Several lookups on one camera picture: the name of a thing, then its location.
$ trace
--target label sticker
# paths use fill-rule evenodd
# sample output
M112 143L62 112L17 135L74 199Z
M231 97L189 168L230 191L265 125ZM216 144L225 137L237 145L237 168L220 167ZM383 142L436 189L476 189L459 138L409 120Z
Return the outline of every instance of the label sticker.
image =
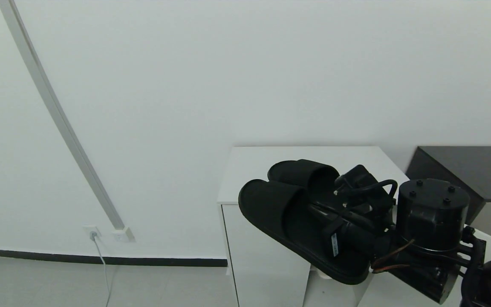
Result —
M333 257L336 257L338 255L338 240L336 233L331 235L331 243L333 243Z

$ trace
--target light gray floor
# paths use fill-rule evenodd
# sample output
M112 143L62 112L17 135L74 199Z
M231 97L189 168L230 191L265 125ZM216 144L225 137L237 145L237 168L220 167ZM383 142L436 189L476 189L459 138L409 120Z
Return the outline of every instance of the light gray floor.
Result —
M226 268L108 266L111 307L236 307ZM0 307L104 307L103 266L0 258Z

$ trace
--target cabinet door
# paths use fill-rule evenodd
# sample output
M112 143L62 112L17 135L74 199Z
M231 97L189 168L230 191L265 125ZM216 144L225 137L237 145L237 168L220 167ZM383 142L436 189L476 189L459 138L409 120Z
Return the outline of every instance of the cabinet door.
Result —
M222 213L240 307L301 307L310 263L249 223L236 205Z

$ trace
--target black baseboard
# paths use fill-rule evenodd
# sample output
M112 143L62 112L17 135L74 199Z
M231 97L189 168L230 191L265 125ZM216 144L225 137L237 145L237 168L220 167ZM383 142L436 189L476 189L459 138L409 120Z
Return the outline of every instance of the black baseboard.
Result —
M74 264L101 264L98 256L77 256L60 255L52 253L35 253L0 250L0 257L70 262ZM226 259L182 259L182 258L123 258L123 257L104 257L106 264L115 266L207 266L207 267L227 267Z

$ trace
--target dark gray table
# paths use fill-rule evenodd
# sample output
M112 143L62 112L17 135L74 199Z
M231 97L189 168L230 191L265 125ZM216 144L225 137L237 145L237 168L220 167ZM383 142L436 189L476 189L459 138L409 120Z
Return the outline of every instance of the dark gray table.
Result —
M419 146L407 176L442 179L466 189L471 196L466 223L491 235L491 146Z

